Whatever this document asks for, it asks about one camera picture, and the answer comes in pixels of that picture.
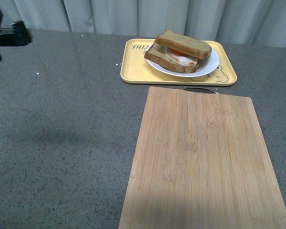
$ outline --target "white curtain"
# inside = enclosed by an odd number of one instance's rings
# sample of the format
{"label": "white curtain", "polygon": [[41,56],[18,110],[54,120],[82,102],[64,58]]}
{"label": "white curtain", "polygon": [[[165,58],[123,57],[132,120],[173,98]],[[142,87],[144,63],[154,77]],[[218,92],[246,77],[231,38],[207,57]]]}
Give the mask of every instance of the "white curtain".
{"label": "white curtain", "polygon": [[2,27],[286,47],[286,0],[0,0]]}

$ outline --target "speckled stone countertop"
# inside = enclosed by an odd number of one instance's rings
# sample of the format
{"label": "speckled stone countertop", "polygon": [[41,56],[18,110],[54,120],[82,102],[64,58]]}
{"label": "speckled stone countertop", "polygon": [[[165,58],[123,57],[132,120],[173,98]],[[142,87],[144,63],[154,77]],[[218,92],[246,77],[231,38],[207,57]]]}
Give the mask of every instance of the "speckled stone countertop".
{"label": "speckled stone countertop", "polygon": [[[120,78],[134,37],[33,31],[0,47],[0,228],[118,228],[149,85]],[[286,49],[222,44],[286,205]],[[184,88],[184,86],[165,85]]]}

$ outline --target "bread slice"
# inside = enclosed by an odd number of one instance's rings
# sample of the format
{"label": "bread slice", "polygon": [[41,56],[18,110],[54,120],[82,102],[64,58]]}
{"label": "bread slice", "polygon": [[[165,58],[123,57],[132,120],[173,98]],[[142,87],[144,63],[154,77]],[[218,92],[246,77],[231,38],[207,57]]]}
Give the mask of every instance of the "bread slice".
{"label": "bread slice", "polygon": [[206,42],[178,34],[171,30],[166,30],[164,33],[159,34],[155,42],[161,46],[175,49],[202,60],[207,59],[212,52],[211,46]]}
{"label": "bread slice", "polygon": [[182,66],[171,61],[165,54],[165,47],[153,43],[149,50],[145,53],[144,58],[160,65],[161,67],[175,73],[194,73],[199,67],[199,61],[191,67]]}

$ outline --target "bamboo cutting board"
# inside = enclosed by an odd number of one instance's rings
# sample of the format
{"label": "bamboo cutting board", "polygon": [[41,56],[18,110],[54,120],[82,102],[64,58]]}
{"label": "bamboo cutting board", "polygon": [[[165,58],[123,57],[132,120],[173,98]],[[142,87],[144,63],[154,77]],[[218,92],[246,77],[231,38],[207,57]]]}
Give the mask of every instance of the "bamboo cutting board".
{"label": "bamboo cutting board", "polygon": [[150,87],[119,229],[286,229],[250,98]]}

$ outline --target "white plate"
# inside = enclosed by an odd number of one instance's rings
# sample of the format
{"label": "white plate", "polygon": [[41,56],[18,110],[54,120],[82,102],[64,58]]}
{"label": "white plate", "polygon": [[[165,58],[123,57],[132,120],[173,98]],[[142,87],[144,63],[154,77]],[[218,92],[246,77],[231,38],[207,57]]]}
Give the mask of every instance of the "white plate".
{"label": "white plate", "polygon": [[158,65],[158,64],[156,64],[150,60],[147,60],[147,61],[155,69],[157,69],[163,73],[169,74],[169,75],[179,76],[179,77],[198,77],[198,76],[207,75],[207,74],[213,72],[219,65],[219,56],[218,56],[217,52],[215,51],[215,49],[212,48],[212,52],[211,52],[211,55],[209,56],[209,58],[207,60],[200,60],[199,68],[197,69],[197,71],[195,73],[175,73],[175,72],[171,72],[171,71],[161,67],[160,65]]}

